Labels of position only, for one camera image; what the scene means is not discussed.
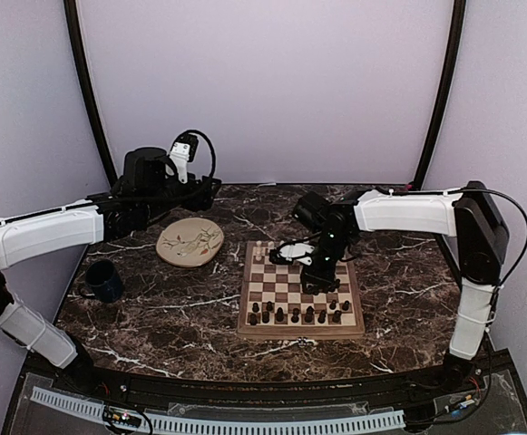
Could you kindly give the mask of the dark chess piece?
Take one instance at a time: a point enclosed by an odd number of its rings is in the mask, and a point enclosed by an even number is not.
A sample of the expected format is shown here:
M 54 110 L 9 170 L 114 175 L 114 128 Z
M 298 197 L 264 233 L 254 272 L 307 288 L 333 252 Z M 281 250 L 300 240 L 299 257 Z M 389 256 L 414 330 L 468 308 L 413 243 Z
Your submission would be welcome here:
M 250 313 L 249 314 L 249 324 L 250 325 L 257 325 L 260 320 L 260 314 L 259 313 Z
M 276 324 L 283 324 L 285 321 L 285 314 L 282 307 L 279 307 L 277 311 L 275 312 L 275 323 Z

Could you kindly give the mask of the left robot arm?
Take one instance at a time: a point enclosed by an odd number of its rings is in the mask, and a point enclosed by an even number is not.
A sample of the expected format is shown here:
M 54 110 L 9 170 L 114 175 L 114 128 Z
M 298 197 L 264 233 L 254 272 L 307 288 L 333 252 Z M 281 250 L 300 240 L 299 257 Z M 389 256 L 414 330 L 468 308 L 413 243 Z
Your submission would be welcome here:
M 0 329 L 27 350 L 65 370 L 81 395 L 101 387 L 88 355 L 67 333 L 46 321 L 6 287 L 4 270 L 68 247 L 110 242 L 150 227 L 172 209 L 204 211 L 221 186 L 212 173 L 196 178 L 187 171 L 193 153 L 181 142 L 171 150 L 140 148 L 127 153 L 123 174 L 108 192 L 66 206 L 0 218 Z

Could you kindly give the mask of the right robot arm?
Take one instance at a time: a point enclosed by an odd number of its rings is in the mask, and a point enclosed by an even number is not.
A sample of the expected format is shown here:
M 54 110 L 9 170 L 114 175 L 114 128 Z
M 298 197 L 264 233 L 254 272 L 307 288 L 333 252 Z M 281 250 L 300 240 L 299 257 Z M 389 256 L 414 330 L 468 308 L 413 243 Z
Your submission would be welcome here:
M 461 296 L 448 346 L 454 359 L 436 372 L 435 384 L 454 393 L 471 377 L 467 361 L 478 353 L 511 275 L 503 270 L 510 230 L 497 199 L 524 211 L 515 199 L 480 181 L 445 190 L 361 188 L 334 200 L 310 192 L 299 199 L 293 216 L 312 236 L 271 248 L 269 260 L 275 265 L 299 262 L 303 290 L 328 293 L 339 287 L 337 263 L 346 261 L 345 252 L 364 233 L 416 232 L 442 239 Z

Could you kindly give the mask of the wooden chess board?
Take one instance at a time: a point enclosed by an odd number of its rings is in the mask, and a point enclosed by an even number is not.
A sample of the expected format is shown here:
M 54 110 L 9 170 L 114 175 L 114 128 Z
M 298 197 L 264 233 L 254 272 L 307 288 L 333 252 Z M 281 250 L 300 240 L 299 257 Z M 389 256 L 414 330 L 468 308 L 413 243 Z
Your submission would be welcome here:
M 307 295 L 302 291 L 302 265 L 278 266 L 268 259 L 272 242 L 249 241 L 239 304 L 238 335 L 271 340 L 357 339 L 366 331 L 359 297 L 356 271 L 350 263 L 339 263 L 339 288 L 331 293 Z M 283 324 L 275 323 L 282 307 Z M 259 313 L 257 325 L 249 324 L 249 314 Z

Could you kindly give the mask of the cream decorated ceramic plate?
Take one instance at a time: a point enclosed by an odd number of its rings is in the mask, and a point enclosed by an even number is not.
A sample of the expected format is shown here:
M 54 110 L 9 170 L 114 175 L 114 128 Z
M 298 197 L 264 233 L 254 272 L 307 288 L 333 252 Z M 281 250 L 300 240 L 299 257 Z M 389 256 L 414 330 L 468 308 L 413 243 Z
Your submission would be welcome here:
M 156 253 L 166 263 L 183 268 L 206 265 L 224 241 L 221 227 L 202 217 L 188 217 L 169 224 L 160 234 Z

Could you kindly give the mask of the dark blue mug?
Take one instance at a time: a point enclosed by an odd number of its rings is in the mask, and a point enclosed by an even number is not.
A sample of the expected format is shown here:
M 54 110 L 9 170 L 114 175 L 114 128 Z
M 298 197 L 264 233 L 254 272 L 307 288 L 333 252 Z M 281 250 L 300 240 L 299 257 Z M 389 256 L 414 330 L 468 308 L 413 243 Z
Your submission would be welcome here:
M 96 299 L 106 304 L 117 302 L 124 286 L 114 263 L 103 259 L 92 263 L 85 272 L 85 289 L 79 295 L 85 299 Z

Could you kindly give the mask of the black front rail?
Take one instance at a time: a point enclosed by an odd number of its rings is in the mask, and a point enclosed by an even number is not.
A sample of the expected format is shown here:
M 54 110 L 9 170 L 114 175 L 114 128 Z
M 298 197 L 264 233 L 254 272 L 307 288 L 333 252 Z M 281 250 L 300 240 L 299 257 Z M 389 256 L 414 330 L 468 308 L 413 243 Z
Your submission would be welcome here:
M 110 393 L 137 404 L 159 405 L 181 401 L 207 405 L 314 405 L 367 399 L 377 404 L 429 402 L 444 395 L 409 381 L 406 373 L 332 381 L 207 382 L 119 372 L 96 367 L 94 373 Z

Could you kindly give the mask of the left black frame post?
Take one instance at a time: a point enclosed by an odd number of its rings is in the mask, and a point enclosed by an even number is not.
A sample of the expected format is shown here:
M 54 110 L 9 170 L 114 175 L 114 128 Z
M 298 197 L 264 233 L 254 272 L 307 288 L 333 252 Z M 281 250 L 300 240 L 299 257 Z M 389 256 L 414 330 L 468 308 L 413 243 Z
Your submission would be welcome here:
M 112 185 L 118 179 L 118 175 L 112 160 L 110 148 L 102 125 L 102 118 L 94 94 L 92 77 L 90 75 L 83 41 L 78 2 L 75 0 L 63 0 L 63 9 L 83 105 L 104 175 L 108 183 Z

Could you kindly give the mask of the black frame post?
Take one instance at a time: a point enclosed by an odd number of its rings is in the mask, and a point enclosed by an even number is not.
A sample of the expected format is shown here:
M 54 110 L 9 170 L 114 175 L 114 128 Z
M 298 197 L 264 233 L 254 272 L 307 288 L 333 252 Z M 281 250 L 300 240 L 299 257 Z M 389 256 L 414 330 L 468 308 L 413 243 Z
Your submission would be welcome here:
M 104 175 L 108 183 L 112 185 L 118 179 L 118 175 L 112 160 L 110 148 L 102 125 L 102 118 L 94 94 L 92 77 L 90 75 L 83 41 L 78 2 L 75 0 L 63 0 L 63 9 L 83 105 Z
M 434 99 L 434 107 L 427 133 L 425 135 L 420 159 L 418 160 L 414 179 L 412 181 L 412 187 L 416 190 L 421 190 L 425 184 L 425 179 L 432 163 L 434 150 L 443 124 L 464 28 L 466 4 L 467 2 L 465 0 L 453 1 L 444 61 L 437 93 Z

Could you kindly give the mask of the right black frame post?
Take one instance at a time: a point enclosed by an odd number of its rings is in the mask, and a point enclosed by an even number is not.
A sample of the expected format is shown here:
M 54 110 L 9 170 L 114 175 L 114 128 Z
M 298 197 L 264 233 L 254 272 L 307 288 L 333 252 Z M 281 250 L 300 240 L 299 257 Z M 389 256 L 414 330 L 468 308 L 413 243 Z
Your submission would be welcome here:
M 412 187 L 416 190 L 421 190 L 425 184 L 425 179 L 432 163 L 434 150 L 443 124 L 464 28 L 466 4 L 467 2 L 465 0 L 453 1 L 444 61 L 437 93 L 434 99 L 434 107 L 427 133 L 425 135 L 420 159 L 418 160 L 414 179 L 412 181 Z

